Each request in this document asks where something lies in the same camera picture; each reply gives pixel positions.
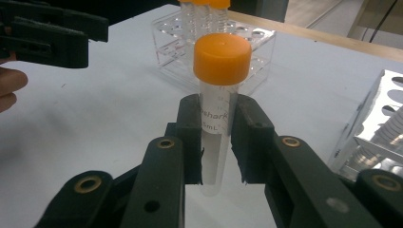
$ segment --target plastic tube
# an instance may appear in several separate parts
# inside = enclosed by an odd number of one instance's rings
[[[195,45],[194,73],[201,80],[201,191],[215,196],[221,189],[239,83],[248,75],[250,44],[228,33],[213,33]]]
[[[179,0],[181,5],[182,37],[184,40],[185,64],[193,67],[193,49],[196,42],[195,5],[192,0]]]
[[[228,24],[228,8],[230,0],[211,0],[211,30],[212,32],[226,32]]]
[[[210,0],[193,0],[195,5],[196,40],[211,33]]]

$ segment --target rack hole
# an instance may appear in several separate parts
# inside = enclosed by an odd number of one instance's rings
[[[385,116],[392,116],[395,113],[395,110],[390,105],[385,105],[382,107],[382,113]]]
[[[403,77],[393,77],[392,81],[400,87],[403,87]]]
[[[403,91],[393,89],[388,92],[388,96],[395,102],[403,104]]]

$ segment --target tube in rack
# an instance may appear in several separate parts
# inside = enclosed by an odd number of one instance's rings
[[[228,24],[228,8],[230,0],[211,0],[211,30],[212,32],[226,32]]]
[[[210,0],[193,0],[195,5],[196,40],[211,33]]]
[[[184,40],[185,63],[193,67],[193,48],[196,41],[195,5],[192,0],[179,0],[181,5],[182,38]]]

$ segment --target brass insert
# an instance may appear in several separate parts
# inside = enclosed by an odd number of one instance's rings
[[[102,180],[96,175],[81,178],[74,185],[74,191],[80,194],[90,193],[101,186]]]
[[[282,143],[284,143],[285,145],[288,145],[290,147],[299,147],[301,145],[299,140],[292,138],[292,137],[282,138],[281,141],[282,141]]]
[[[163,140],[158,142],[158,147],[160,147],[161,149],[168,149],[168,148],[171,148],[174,145],[175,145],[175,142],[173,142],[173,141],[171,141],[169,139],[163,139]]]

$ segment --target black clamp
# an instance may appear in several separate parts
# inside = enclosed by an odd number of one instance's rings
[[[88,67],[88,39],[107,42],[109,25],[103,17],[6,0],[0,21],[0,58],[15,51],[19,61],[67,68]]]

